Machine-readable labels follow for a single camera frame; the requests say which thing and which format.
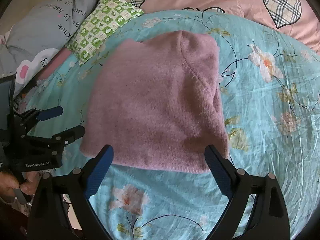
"blue floral fabric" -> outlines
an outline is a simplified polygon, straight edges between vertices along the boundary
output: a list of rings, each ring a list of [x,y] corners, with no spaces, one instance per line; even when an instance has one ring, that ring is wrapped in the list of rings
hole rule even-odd
[[[200,11],[163,11],[133,19],[84,65],[79,66],[71,55],[38,88],[28,108],[60,105],[64,113],[39,123],[32,133],[51,137],[85,125],[92,86],[112,51],[128,38],[144,41],[177,30],[207,33],[216,39],[231,159],[249,174],[272,172],[277,176],[294,238],[320,196],[320,57],[268,27],[224,13]],[[67,146],[63,166],[56,174],[67,174],[86,163],[80,143]],[[249,198],[237,234],[245,228],[253,198]],[[205,239],[228,199],[210,173],[112,165],[90,202],[114,239],[182,240]]]

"small green pillow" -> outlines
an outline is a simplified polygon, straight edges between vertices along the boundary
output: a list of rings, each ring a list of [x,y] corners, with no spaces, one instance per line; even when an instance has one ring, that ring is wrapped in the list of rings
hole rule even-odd
[[[79,65],[82,65],[93,57],[106,38],[132,18],[142,14],[140,8],[125,0],[101,0],[67,43],[67,48],[76,55]]]

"fuzzy pink fabric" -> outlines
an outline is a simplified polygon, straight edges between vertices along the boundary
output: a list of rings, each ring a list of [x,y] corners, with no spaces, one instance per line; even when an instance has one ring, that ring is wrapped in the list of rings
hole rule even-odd
[[[124,41],[92,90],[81,151],[114,148],[114,164],[208,172],[204,149],[228,157],[218,87],[219,47],[207,34],[177,31]]]

